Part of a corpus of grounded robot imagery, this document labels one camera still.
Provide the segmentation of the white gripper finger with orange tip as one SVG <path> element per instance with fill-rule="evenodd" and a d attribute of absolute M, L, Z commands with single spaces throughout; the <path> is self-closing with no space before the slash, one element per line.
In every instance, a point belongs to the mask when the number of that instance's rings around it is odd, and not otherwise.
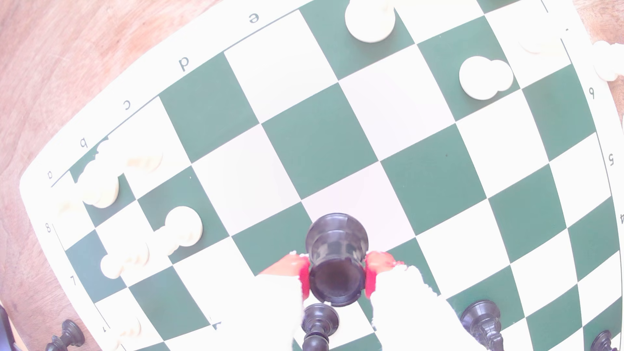
<path fill-rule="evenodd" d="M 366 297 L 382 350 L 475 350 L 446 299 L 388 252 L 366 255 Z"/>
<path fill-rule="evenodd" d="M 255 276 L 216 331 L 216 350 L 292 350 L 309 297 L 309 258 L 290 252 Z"/>

